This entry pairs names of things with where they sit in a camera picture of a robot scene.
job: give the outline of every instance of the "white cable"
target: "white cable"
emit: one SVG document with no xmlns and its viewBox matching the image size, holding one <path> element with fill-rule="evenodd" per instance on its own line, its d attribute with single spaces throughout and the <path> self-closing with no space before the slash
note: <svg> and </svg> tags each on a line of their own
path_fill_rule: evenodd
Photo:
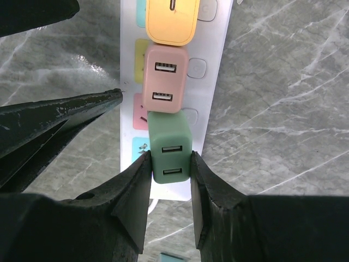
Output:
<svg viewBox="0 0 349 262">
<path fill-rule="evenodd" d="M 153 199 L 152 203 L 149 205 L 148 207 L 148 214 L 150 214 L 151 212 L 153 212 L 153 210 L 155 209 L 155 207 L 157 206 L 157 203 L 159 202 L 159 199 Z"/>
</svg>

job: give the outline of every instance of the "marble surface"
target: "marble surface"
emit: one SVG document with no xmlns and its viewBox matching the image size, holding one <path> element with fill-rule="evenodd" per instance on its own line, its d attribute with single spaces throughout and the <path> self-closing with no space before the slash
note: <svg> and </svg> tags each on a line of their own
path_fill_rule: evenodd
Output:
<svg viewBox="0 0 349 262">
<path fill-rule="evenodd" d="M 0 105 L 118 87 L 119 1 L 80 0 L 71 20 L 0 38 Z M 233 7 L 203 158 L 247 194 L 349 194 L 347 0 Z M 27 189 L 74 198 L 119 172 L 119 111 L 88 128 Z M 144 254 L 200 261 L 191 202 L 159 201 Z"/>
</svg>

